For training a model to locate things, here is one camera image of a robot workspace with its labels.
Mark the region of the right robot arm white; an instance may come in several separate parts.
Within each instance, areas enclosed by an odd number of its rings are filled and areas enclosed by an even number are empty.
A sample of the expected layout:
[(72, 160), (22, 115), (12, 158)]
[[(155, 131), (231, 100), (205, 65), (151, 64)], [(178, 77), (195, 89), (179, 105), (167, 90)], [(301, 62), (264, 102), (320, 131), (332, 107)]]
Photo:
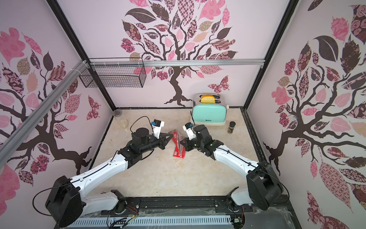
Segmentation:
[(188, 138), (180, 141), (180, 144), (186, 151), (196, 149), (246, 179), (246, 188), (235, 188), (229, 193), (229, 198), (235, 205), (253, 204), (261, 210), (267, 210), (280, 198), (284, 187), (269, 163), (250, 160), (223, 142), (212, 139), (205, 125), (194, 126), (189, 122), (183, 126), (183, 130)]

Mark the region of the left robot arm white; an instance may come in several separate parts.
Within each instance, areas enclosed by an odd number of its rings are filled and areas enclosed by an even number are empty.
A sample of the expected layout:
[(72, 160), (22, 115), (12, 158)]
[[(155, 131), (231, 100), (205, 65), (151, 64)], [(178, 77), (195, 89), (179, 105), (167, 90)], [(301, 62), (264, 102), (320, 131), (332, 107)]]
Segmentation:
[(45, 207), (60, 228), (74, 223), (79, 217), (110, 211), (122, 214), (126, 210), (126, 197), (114, 189), (107, 193), (89, 195), (100, 184), (144, 159), (143, 154), (155, 148), (165, 149), (173, 134), (155, 132), (146, 128), (132, 133), (132, 139), (114, 156), (99, 166), (72, 178), (58, 178), (46, 200)]

